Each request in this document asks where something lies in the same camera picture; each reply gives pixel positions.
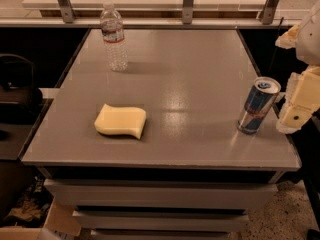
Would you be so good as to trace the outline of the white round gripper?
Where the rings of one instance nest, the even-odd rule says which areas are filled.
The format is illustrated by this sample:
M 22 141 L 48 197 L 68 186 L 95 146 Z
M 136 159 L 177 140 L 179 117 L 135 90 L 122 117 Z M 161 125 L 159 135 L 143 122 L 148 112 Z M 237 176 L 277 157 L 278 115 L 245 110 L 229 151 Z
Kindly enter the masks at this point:
M 300 23 L 279 36 L 277 47 L 296 47 L 296 56 L 309 65 L 320 65 L 320 0 Z M 287 82 L 276 129 L 284 134 L 299 131 L 320 109 L 320 67 L 308 66 L 301 74 L 292 73 Z

